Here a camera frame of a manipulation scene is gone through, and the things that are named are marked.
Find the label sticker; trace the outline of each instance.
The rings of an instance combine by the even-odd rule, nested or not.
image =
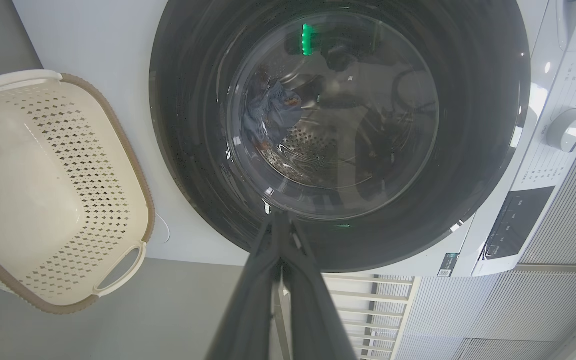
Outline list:
[[[449,278],[451,275],[453,275],[453,270],[455,269],[458,258],[459,253],[457,252],[446,253],[446,255],[443,257],[443,262],[441,263],[441,268],[439,268],[439,273],[437,276],[439,278]]]

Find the door glass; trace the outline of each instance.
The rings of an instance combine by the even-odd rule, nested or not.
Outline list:
[[[392,27],[322,13],[267,34],[228,97],[229,148],[269,205],[311,219],[348,219],[414,182],[438,128],[421,55]]]

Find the blue clothing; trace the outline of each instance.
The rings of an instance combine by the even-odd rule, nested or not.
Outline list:
[[[299,95],[276,81],[247,104],[243,126],[258,144],[268,141],[276,145],[299,122],[302,111]]]

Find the basket handle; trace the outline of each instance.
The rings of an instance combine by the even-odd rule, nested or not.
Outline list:
[[[25,70],[0,75],[0,91],[9,91],[19,87],[27,86],[30,84],[23,84],[26,82],[34,82],[40,80],[57,80],[61,82],[62,75],[51,70]]]
[[[134,264],[132,264],[130,269],[126,273],[124,273],[123,276],[121,276],[117,281],[113,282],[112,284],[106,286],[103,289],[99,289],[99,285],[103,283],[103,281],[107,278],[107,276],[110,275],[113,269],[126,257],[126,255],[128,255],[128,253],[130,253],[135,249],[139,249],[139,254],[137,255],[137,260],[135,260]],[[135,276],[135,274],[137,274],[137,271],[139,270],[140,267],[142,267],[142,264],[144,263],[144,259],[146,259],[146,243],[141,241],[138,245],[135,245],[126,250],[126,252],[123,253],[123,255],[114,263],[114,265],[112,265],[112,267],[110,267],[110,269],[106,271],[103,278],[101,278],[101,280],[99,280],[99,282],[96,283],[96,285],[94,285],[92,294],[98,297],[107,296],[111,292],[114,292],[115,290],[123,287],[123,285],[125,285],[128,282],[128,280],[130,280],[133,276]]]

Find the green light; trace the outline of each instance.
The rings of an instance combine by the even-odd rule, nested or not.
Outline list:
[[[301,32],[301,48],[303,49],[303,54],[307,57],[313,54],[311,38],[313,38],[313,27],[308,25],[308,23],[304,23],[303,31]]]

